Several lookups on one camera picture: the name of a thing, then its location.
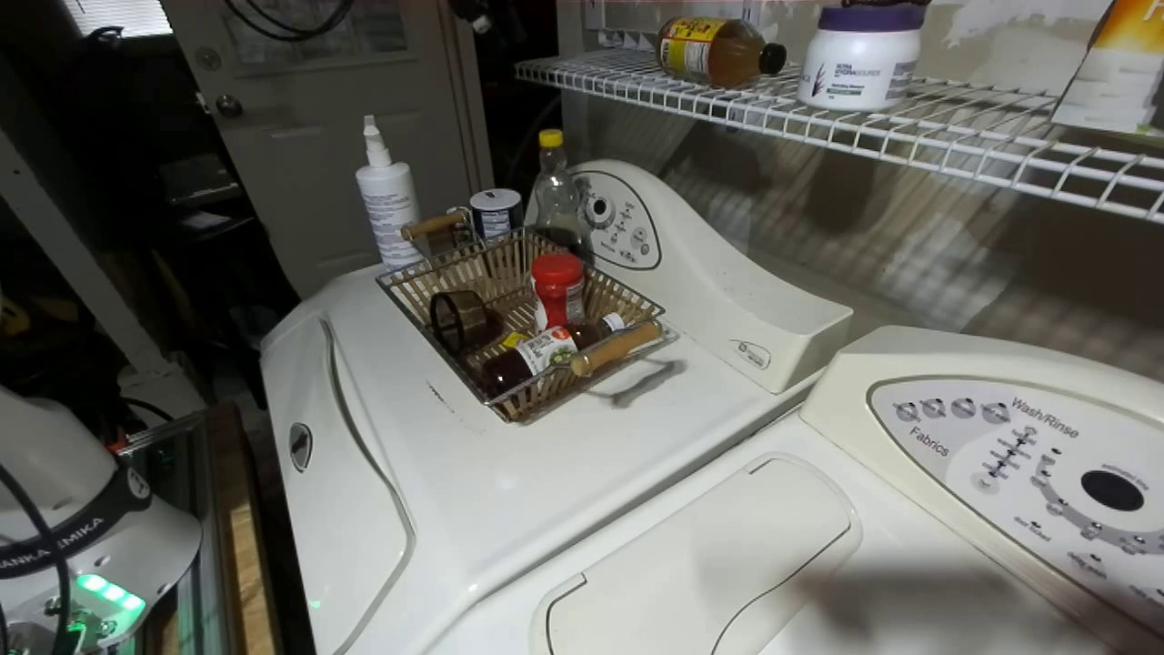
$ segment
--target spray bottle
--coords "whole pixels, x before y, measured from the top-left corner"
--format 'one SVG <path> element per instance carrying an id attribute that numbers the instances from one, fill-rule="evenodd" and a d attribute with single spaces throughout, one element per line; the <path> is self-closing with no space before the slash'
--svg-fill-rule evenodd
<path id="1" fill-rule="evenodd" d="M 376 117 L 364 117 L 367 167 L 358 172 L 371 236 L 386 269 L 418 262 L 410 239 L 399 236 L 404 225 L 418 220 L 418 205 L 410 188 L 410 167 L 393 160 Z"/>

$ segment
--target washing machine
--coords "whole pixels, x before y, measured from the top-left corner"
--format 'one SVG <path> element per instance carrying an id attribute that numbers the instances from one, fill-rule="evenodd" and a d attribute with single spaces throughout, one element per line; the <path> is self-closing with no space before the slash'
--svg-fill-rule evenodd
<path id="1" fill-rule="evenodd" d="M 1164 387 L 920 326 L 477 604 L 439 655 L 1164 650 Z"/>
<path id="2" fill-rule="evenodd" d="M 852 339 L 848 304 L 744 259 L 654 175 L 596 160 L 581 183 L 601 271 L 654 297 L 670 339 L 530 422 L 468 394 L 381 269 L 327 285 L 265 339 L 318 650 L 438 647 L 789 411 Z"/>

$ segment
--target door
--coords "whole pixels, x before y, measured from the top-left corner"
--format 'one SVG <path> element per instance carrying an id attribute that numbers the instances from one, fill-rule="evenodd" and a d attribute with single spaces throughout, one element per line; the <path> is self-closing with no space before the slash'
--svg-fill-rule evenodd
<path id="1" fill-rule="evenodd" d="M 376 262 L 361 120 L 410 165 L 422 214 L 492 183 L 475 37 L 444 0 L 164 0 L 299 296 Z"/>

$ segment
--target white appliance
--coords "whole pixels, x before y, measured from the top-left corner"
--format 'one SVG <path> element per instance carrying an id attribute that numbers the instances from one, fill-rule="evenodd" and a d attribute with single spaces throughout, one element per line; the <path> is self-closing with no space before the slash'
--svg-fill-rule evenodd
<path id="1" fill-rule="evenodd" d="M 0 484 L 5 647 L 44 655 L 54 641 L 62 650 L 119 642 L 185 575 L 202 521 L 156 499 L 62 403 L 0 389 L 0 416 L 10 477 Z"/>
<path id="2" fill-rule="evenodd" d="M 439 655 L 1161 650 L 1164 387 L 881 326 Z"/>
<path id="3" fill-rule="evenodd" d="M 660 179 L 613 160 L 581 175 L 601 269 L 666 304 L 677 339 L 549 416 L 518 424 L 483 408 L 379 269 L 327 285 L 271 336 L 261 373 L 318 650 L 432 647 L 481 599 L 773 422 L 848 339 L 852 310 L 744 259 Z"/>

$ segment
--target white wire shelf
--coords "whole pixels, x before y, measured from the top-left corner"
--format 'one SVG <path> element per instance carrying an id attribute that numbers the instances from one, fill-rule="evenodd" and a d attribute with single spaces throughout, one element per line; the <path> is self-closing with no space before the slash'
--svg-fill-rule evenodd
<path id="1" fill-rule="evenodd" d="M 1052 95 L 912 80 L 888 111 L 841 111 L 798 100 L 798 70 L 717 89 L 662 76 L 648 51 L 535 57 L 518 66 L 518 80 L 1164 225 L 1164 160 L 1061 138 L 1074 131 L 1052 122 Z"/>

